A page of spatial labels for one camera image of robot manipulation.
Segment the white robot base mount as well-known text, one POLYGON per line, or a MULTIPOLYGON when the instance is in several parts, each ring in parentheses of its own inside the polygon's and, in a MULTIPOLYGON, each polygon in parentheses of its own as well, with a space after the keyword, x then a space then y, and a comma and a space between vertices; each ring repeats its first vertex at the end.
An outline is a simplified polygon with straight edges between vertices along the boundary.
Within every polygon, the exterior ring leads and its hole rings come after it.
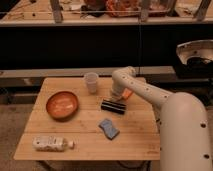
POLYGON ((201 58, 207 63, 213 61, 213 39, 194 40, 179 44, 176 54, 181 63, 186 65, 191 58, 201 58))

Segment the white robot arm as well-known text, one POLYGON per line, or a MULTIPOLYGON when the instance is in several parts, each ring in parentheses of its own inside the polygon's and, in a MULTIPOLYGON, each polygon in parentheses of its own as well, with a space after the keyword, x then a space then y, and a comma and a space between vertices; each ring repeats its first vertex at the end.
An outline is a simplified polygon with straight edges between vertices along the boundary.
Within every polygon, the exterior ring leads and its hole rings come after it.
POLYGON ((133 67, 112 72, 111 96, 133 91, 160 109, 160 171, 213 171, 205 106, 194 95, 170 92, 135 78, 133 67))

